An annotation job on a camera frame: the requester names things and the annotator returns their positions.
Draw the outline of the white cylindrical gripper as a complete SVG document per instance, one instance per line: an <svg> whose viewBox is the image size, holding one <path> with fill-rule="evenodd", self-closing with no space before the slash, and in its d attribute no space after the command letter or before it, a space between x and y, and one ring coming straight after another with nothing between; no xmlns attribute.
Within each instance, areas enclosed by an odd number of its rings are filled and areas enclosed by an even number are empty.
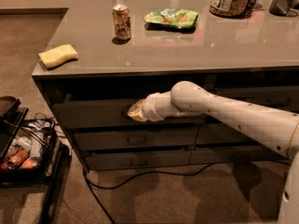
<svg viewBox="0 0 299 224"><path fill-rule="evenodd" d="M160 121L174 114L175 108L169 91L150 94L145 100L141 99L133 104L127 112L128 117L139 122Z"/></svg>

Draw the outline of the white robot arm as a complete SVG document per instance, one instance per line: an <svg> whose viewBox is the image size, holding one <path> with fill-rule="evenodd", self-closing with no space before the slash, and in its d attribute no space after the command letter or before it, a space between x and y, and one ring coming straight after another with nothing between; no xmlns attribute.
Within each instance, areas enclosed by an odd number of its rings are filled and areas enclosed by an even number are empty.
<svg viewBox="0 0 299 224"><path fill-rule="evenodd" d="M153 93L132 105L127 115L140 122L206 114L292 161L278 224L299 221L299 115L210 93L190 81Z"/></svg>

